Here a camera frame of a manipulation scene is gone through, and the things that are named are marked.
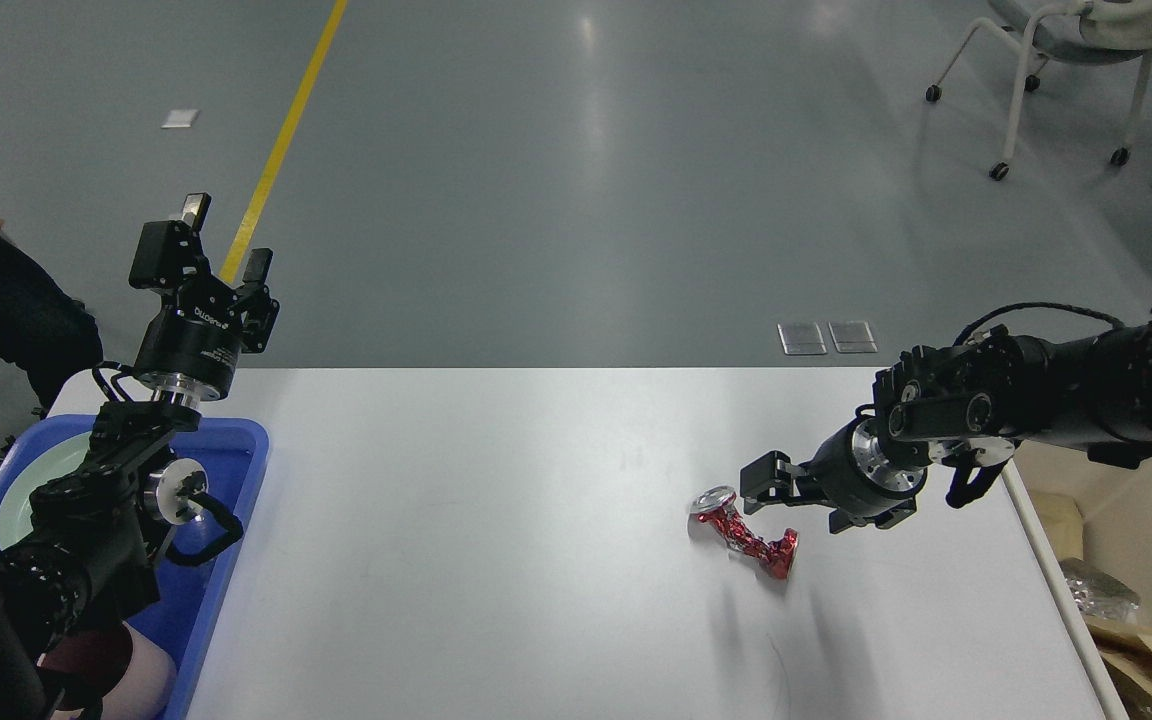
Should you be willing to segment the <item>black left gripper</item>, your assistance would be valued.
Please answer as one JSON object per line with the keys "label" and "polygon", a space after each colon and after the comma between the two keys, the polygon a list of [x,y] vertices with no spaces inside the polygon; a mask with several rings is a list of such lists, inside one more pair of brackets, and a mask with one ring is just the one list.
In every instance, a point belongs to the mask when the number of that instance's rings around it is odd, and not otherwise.
{"label": "black left gripper", "polygon": [[280,311],[270,293],[270,249],[251,250],[238,290],[195,281],[211,274],[200,243],[210,204],[209,194],[188,194],[177,217],[143,223],[128,273],[129,287],[161,300],[132,377],[150,389],[185,386],[204,402],[228,397],[238,355],[265,351]]}

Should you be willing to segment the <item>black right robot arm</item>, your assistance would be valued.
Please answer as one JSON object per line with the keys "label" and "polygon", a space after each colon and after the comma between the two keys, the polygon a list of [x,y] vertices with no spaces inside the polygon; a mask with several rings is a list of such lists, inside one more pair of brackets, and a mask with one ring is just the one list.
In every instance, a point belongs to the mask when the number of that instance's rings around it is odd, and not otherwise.
{"label": "black right robot arm", "polygon": [[1152,457],[1152,318],[1064,343],[973,323],[950,346],[902,353],[870,393],[812,458],[772,450],[742,469],[745,511],[814,505],[835,535],[888,529],[916,511],[929,468],[952,468],[946,501],[960,509],[1028,441],[1137,469]]}

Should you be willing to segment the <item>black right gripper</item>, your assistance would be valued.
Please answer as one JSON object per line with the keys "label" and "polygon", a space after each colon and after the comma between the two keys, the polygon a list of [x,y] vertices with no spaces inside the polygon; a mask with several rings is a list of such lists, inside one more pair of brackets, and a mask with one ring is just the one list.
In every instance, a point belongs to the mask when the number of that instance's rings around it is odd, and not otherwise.
{"label": "black right gripper", "polygon": [[738,497],[746,515],[773,506],[826,505],[829,533],[836,536],[852,528],[887,530],[910,518],[927,477],[925,468],[897,467],[879,444],[873,416],[856,416],[810,461],[799,464],[770,450],[750,462],[740,471]]}

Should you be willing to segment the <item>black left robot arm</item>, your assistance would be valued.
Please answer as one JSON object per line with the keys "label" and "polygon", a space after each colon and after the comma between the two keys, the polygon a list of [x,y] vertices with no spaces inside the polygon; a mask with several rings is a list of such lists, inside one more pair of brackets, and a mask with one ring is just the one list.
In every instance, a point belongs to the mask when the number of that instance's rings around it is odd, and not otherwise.
{"label": "black left robot arm", "polygon": [[96,379],[106,400],[81,464],[33,488],[29,533],[0,550],[0,719],[47,719],[67,700],[103,717],[90,683],[41,657],[159,601],[161,561],[198,568],[244,536],[200,462],[170,446],[200,429],[200,404],[229,396],[241,355],[265,350],[280,311],[270,249],[251,252],[237,287],[212,273],[200,241],[210,204],[189,194],[179,215],[143,227],[128,282],[156,291],[159,313],[137,359]]}

